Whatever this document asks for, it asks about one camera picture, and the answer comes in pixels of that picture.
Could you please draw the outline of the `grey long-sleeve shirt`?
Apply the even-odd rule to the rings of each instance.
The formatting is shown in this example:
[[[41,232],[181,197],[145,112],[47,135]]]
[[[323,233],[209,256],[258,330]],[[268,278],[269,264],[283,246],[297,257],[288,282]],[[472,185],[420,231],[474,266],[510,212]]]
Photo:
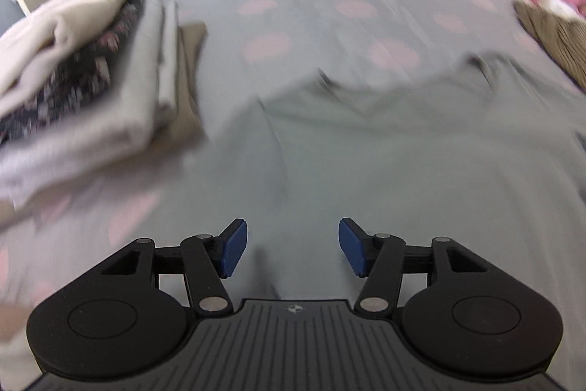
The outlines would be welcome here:
[[[585,305],[585,98],[503,56],[412,87],[320,76],[251,104],[189,175],[188,230],[249,227],[240,287],[353,298],[350,217],[423,244],[449,236],[562,310]]]

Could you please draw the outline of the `grey pink-dotted bedspread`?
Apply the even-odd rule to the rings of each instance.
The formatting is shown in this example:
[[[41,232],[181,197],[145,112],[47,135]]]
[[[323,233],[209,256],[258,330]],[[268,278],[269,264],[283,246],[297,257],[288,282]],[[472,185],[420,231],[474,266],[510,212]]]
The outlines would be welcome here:
[[[512,0],[176,0],[183,23],[208,35],[195,71],[205,140],[93,178],[1,232],[1,302],[32,307],[137,237],[176,245],[188,230],[195,161],[243,111],[320,76],[350,89],[389,91],[450,73],[473,56],[503,56],[582,94],[523,30]],[[226,287],[233,300],[287,299]],[[551,375],[585,386],[585,305],[560,311],[564,335]]]

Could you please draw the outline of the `white towel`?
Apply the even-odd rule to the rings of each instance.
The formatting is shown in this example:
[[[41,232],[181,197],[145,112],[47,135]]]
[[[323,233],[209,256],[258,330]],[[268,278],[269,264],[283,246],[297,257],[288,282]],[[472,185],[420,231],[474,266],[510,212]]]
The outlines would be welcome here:
[[[579,16],[574,7],[562,0],[537,0],[537,4],[544,10],[559,17],[572,18]]]

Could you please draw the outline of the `brown striped garment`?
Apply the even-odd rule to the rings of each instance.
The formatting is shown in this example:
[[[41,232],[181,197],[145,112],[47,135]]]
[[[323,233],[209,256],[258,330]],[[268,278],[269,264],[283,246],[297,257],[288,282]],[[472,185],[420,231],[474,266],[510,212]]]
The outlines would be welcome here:
[[[522,28],[585,92],[585,18],[577,14],[557,14],[522,0],[512,4]]]

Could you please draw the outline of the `folded clothes stack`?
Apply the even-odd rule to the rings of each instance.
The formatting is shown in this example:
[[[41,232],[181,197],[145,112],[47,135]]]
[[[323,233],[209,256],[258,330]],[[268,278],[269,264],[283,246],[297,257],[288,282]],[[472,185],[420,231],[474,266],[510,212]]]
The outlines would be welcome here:
[[[201,22],[173,0],[49,0],[1,39],[1,218],[201,133]]]

